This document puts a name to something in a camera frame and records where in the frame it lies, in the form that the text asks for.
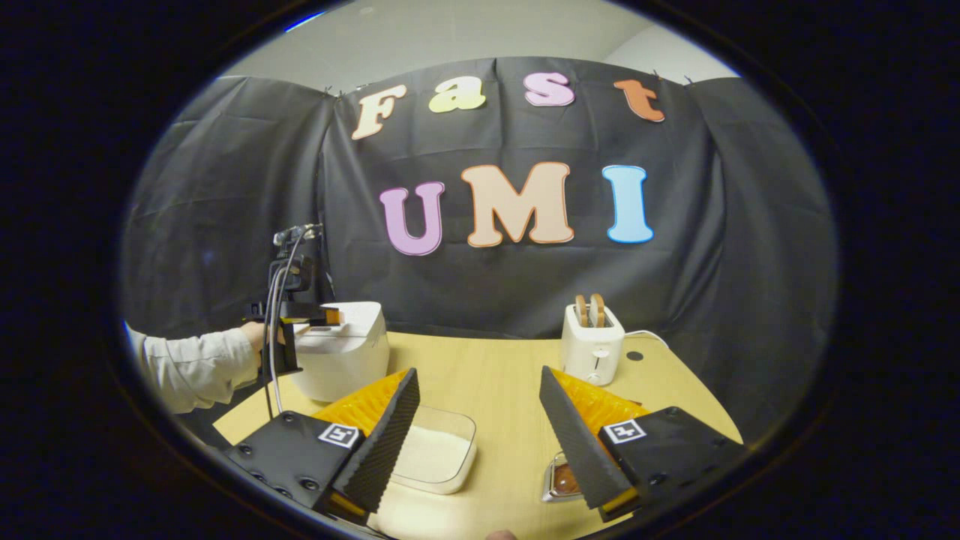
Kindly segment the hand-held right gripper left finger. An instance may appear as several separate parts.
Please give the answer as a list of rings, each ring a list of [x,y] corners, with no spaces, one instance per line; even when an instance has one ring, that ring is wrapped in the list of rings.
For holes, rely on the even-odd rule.
[[[418,372],[409,368],[313,415],[279,413],[226,457],[313,512],[365,525],[380,509],[419,403]]]

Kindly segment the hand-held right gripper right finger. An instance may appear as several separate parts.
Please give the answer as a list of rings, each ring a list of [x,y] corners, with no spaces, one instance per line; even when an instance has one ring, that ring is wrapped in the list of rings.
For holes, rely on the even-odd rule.
[[[682,407],[651,412],[552,367],[538,396],[580,494],[606,522],[690,497],[747,452]]]

